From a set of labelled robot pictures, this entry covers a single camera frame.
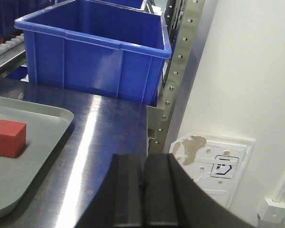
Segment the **metal shelf frame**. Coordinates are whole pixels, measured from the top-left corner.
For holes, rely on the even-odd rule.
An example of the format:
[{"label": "metal shelf frame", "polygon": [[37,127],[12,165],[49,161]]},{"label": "metal shelf frame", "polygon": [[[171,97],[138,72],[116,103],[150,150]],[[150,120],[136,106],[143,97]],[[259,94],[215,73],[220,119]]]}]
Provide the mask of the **metal shelf frame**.
[{"label": "metal shelf frame", "polygon": [[195,36],[203,11],[205,0],[168,0],[165,10],[165,19],[169,31],[170,42],[173,50],[172,58],[163,77],[160,87],[158,103],[164,107],[161,116],[154,116],[153,107],[148,106],[148,122],[160,119],[158,128],[155,124],[151,127],[156,134],[150,139],[149,153],[162,153],[172,115],[179,97],[180,87],[190,58]]}]

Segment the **bin rim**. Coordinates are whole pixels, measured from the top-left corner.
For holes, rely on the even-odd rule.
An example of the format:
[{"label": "bin rim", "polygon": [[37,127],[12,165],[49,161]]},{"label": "bin rim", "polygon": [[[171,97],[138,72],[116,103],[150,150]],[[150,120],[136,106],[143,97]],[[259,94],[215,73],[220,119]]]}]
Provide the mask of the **bin rim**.
[{"label": "bin rim", "polygon": [[[146,54],[146,55],[154,56],[154,57],[161,57],[165,59],[168,59],[171,57],[172,50],[171,50],[168,31],[166,28],[166,23],[165,23],[165,19],[163,15],[159,16],[155,14],[150,14],[152,17],[160,17],[163,49],[148,47],[144,45],[134,44],[134,43],[111,39],[111,38],[104,38],[101,36],[96,36],[96,35],[87,34],[83,32],[76,32],[76,31],[72,31],[68,29],[57,28],[53,26],[42,25],[42,24],[33,23],[33,22],[28,21],[31,18],[39,16],[47,11],[51,11],[61,5],[69,4],[73,1],[78,1],[78,0],[67,0],[61,3],[58,3],[56,5],[49,6],[42,10],[38,10],[36,12],[30,13],[21,18],[18,18],[15,20],[15,28],[22,29],[24,31],[32,31],[32,32],[38,32],[38,33],[43,33],[43,34],[49,34],[52,36],[62,37],[68,40],[75,40],[77,42],[91,43],[93,45],[104,46],[107,48],[121,49],[121,50],[136,52],[140,54]],[[99,1],[94,1],[94,0],[87,0],[87,1],[93,1],[98,4],[105,4],[105,5],[112,6],[112,4],[108,4],[105,2],[99,2]],[[146,12],[142,12],[142,11],[135,10],[135,9],[128,9],[128,10],[136,11],[137,13],[146,13]]]},{"label": "bin rim", "polygon": [[135,7],[130,7],[130,6],[119,5],[119,4],[117,4],[117,3],[105,2],[105,1],[103,1],[103,0],[92,0],[92,1],[99,1],[99,2],[101,2],[101,3],[103,2],[103,3],[111,4],[111,5],[114,5],[114,6],[121,6],[121,7],[123,7],[123,8],[132,9],[132,10],[140,10],[140,11],[144,10],[145,7],[146,7],[146,4],[147,4],[147,0],[143,0],[141,7],[140,7],[140,8],[135,8]]}]

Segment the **gray tray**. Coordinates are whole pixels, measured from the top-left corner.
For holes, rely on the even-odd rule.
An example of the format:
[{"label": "gray tray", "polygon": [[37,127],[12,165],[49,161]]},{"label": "gray tray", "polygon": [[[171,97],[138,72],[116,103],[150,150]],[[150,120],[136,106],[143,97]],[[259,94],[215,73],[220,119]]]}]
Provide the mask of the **gray tray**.
[{"label": "gray tray", "polygon": [[0,97],[0,119],[27,123],[24,152],[0,157],[0,218],[16,206],[73,118],[66,109]]}]

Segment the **plastic tray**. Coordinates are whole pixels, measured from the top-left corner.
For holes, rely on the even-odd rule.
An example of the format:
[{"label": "plastic tray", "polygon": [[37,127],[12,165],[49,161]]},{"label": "plastic tray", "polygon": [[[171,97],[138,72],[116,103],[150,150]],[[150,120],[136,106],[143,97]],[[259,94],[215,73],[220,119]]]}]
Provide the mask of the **plastic tray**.
[{"label": "plastic tray", "polygon": [[27,123],[24,152],[0,157],[0,217],[16,206],[73,118],[66,109],[0,97],[0,119]]},{"label": "plastic tray", "polygon": [[171,47],[164,18],[69,0],[15,21],[30,82],[150,104]]}]

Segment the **bolt hole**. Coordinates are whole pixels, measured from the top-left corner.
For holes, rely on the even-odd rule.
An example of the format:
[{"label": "bolt hole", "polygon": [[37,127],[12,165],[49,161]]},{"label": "bolt hole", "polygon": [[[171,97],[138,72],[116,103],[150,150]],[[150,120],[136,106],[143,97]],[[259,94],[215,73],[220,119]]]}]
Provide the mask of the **bolt hole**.
[{"label": "bolt hole", "polygon": [[230,151],[224,151],[224,155],[225,156],[229,156],[230,155]]}]

